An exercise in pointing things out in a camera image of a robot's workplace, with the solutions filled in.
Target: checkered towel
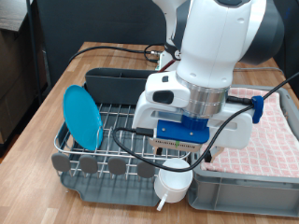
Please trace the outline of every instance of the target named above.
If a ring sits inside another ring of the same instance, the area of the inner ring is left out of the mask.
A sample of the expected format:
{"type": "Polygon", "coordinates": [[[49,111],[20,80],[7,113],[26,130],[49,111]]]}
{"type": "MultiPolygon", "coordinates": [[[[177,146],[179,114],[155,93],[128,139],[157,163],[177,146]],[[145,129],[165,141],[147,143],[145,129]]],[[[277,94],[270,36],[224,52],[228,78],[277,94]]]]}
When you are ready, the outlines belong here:
{"type": "MultiPolygon", "coordinates": [[[[232,88],[230,95],[251,98],[267,91],[232,88]]],[[[246,175],[299,177],[299,143],[280,109],[279,94],[264,103],[259,124],[253,124],[249,145],[242,150],[226,148],[213,163],[202,162],[202,170],[246,175]]]]}

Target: blue plastic plate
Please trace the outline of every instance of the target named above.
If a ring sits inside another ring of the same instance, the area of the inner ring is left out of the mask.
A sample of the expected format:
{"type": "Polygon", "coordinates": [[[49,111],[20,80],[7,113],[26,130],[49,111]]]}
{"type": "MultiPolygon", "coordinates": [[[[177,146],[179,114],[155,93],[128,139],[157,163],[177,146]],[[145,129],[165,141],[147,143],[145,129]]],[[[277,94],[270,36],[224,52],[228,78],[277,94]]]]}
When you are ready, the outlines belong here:
{"type": "Polygon", "coordinates": [[[84,148],[95,150],[101,145],[103,126],[99,110],[89,93],[82,87],[73,85],[64,94],[64,119],[69,132],[84,148]]]}

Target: wooden table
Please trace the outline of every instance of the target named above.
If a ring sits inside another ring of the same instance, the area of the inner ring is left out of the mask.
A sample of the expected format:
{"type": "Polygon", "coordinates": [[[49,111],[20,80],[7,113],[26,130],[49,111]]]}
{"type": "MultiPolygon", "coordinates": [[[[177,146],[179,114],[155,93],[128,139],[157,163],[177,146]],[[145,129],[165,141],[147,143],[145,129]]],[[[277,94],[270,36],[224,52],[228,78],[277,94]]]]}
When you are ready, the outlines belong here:
{"type": "MultiPolygon", "coordinates": [[[[82,49],[112,44],[85,43],[82,49]]],[[[117,45],[128,49],[145,46],[117,45]]],[[[112,49],[89,51],[78,56],[65,70],[50,95],[36,112],[20,138],[0,165],[0,223],[297,223],[289,217],[200,211],[186,200],[167,203],[162,212],[155,207],[83,202],[77,192],[60,183],[50,156],[57,152],[53,139],[64,121],[62,100],[69,85],[81,85],[94,67],[153,69],[142,54],[112,49]]],[[[276,66],[273,60],[262,66],[276,66]]],[[[235,73],[235,84],[275,86],[284,76],[276,71],[235,73]]],[[[287,90],[295,98],[289,86],[287,90]]]]}

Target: white cup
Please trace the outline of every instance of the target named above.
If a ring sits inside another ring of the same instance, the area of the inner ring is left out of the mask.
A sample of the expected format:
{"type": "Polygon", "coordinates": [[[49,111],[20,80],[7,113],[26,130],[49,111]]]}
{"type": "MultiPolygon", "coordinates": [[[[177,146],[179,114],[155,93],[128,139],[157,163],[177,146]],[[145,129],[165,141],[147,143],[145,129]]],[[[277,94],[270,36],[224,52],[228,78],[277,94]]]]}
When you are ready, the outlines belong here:
{"type": "MultiPolygon", "coordinates": [[[[177,158],[167,160],[163,165],[177,169],[190,167],[186,161],[177,158]]],[[[192,183],[192,178],[192,171],[177,173],[161,169],[154,184],[156,194],[161,199],[157,210],[161,211],[164,203],[181,201],[192,183]]]]}

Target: gray plastic bin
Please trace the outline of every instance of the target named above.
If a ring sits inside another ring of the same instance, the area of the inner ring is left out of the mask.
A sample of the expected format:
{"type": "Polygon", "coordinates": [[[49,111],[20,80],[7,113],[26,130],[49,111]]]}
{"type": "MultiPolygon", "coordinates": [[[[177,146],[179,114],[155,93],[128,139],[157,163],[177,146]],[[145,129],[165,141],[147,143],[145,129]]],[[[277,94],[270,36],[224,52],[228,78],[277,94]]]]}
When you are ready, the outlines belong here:
{"type": "MultiPolygon", "coordinates": [[[[270,91],[272,87],[240,86],[270,91]]],[[[284,89],[278,91],[282,111],[299,137],[299,113],[284,89]]],[[[194,179],[188,191],[188,202],[195,209],[298,217],[299,178],[260,175],[238,175],[194,169],[194,179]]]]}

